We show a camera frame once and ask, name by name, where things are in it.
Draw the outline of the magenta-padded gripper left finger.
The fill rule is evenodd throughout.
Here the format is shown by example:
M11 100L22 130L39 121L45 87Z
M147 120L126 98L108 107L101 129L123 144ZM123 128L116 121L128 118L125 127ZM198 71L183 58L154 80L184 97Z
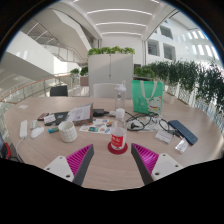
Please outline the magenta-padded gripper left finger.
M44 170L81 186L93 155L94 147L90 144L67 157L58 156Z

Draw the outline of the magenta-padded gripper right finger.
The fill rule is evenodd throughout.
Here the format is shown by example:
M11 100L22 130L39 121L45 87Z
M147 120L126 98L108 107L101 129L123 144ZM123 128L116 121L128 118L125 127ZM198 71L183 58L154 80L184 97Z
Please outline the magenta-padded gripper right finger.
M183 166L167 153L157 154L135 143L131 144L131 154L145 185L183 169Z

